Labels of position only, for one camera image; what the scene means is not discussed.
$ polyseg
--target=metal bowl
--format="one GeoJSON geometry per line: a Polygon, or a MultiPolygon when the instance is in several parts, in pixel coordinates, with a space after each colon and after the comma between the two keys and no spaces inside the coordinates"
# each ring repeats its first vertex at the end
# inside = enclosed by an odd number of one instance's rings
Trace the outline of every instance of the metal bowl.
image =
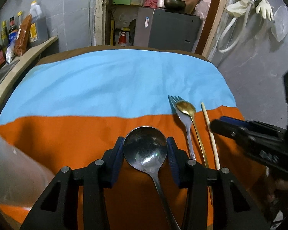
{"type": "Polygon", "coordinates": [[[164,0],[163,3],[168,10],[182,11],[185,9],[185,1],[182,0],[164,0]]]}
{"type": "Polygon", "coordinates": [[[157,0],[157,6],[164,8],[164,7],[165,7],[165,6],[164,6],[164,0],[157,0]]]}

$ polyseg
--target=gray wall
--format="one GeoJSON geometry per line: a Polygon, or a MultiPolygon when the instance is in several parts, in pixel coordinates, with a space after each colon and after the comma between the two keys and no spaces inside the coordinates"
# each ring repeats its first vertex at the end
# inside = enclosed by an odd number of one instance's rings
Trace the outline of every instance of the gray wall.
{"type": "MultiPolygon", "coordinates": [[[[22,10],[25,16],[34,0],[8,0],[0,11],[1,22],[22,10]]],[[[50,36],[59,36],[59,51],[92,45],[96,0],[37,0],[47,18],[50,36]]]]}
{"type": "MultiPolygon", "coordinates": [[[[268,1],[274,6],[274,11],[284,5],[282,0],[268,1]]],[[[238,20],[232,39],[241,28],[242,19],[238,20]]],[[[247,120],[285,128],[287,104],[282,76],[288,70],[288,35],[278,43],[270,29],[263,28],[262,34],[257,35],[259,25],[262,25],[260,17],[252,14],[242,41],[228,53],[217,52],[212,63],[224,76],[237,107],[247,120]]]]}

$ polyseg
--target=white hose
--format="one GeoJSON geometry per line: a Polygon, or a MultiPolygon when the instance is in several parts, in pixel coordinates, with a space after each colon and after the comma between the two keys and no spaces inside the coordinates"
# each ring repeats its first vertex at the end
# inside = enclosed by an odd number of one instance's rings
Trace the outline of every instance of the white hose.
{"type": "Polygon", "coordinates": [[[231,50],[235,45],[237,45],[237,43],[239,42],[241,36],[243,35],[244,29],[246,27],[246,22],[248,19],[248,15],[250,13],[250,9],[252,7],[252,3],[250,3],[247,8],[246,8],[246,12],[245,12],[245,16],[244,16],[244,21],[243,21],[243,25],[242,25],[242,29],[237,37],[237,39],[233,42],[233,44],[231,44],[228,48],[225,48],[223,50],[220,49],[221,46],[221,42],[223,41],[223,38],[225,37],[225,35],[227,34],[228,30],[232,27],[232,25],[235,23],[235,21],[237,20],[237,17],[234,17],[231,22],[227,25],[227,27],[225,28],[225,30],[223,31],[223,33],[221,34],[218,42],[217,42],[217,50],[220,53],[225,53],[228,52],[229,50],[231,50]]]}

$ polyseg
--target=white glove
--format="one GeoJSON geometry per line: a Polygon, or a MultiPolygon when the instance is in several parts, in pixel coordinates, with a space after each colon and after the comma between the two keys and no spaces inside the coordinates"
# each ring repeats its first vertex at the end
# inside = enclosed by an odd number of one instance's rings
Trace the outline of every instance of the white glove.
{"type": "Polygon", "coordinates": [[[269,21],[274,20],[271,5],[269,4],[267,0],[261,0],[261,2],[258,4],[256,8],[256,13],[259,14],[259,12],[262,18],[266,19],[267,17],[269,21]]]}

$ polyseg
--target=rubber glove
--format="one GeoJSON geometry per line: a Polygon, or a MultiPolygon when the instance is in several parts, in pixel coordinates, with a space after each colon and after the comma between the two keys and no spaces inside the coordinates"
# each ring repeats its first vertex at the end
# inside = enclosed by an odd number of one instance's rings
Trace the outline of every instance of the rubber glove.
{"type": "Polygon", "coordinates": [[[269,2],[267,0],[261,0],[261,2],[258,4],[257,8],[256,8],[256,13],[257,14],[261,14],[262,18],[267,19],[269,21],[273,21],[274,17],[273,17],[273,11],[271,8],[271,5],[269,4],[269,2]]]}
{"type": "Polygon", "coordinates": [[[246,8],[251,0],[240,0],[234,4],[230,4],[227,6],[226,11],[232,16],[240,17],[245,15],[246,8]]]}

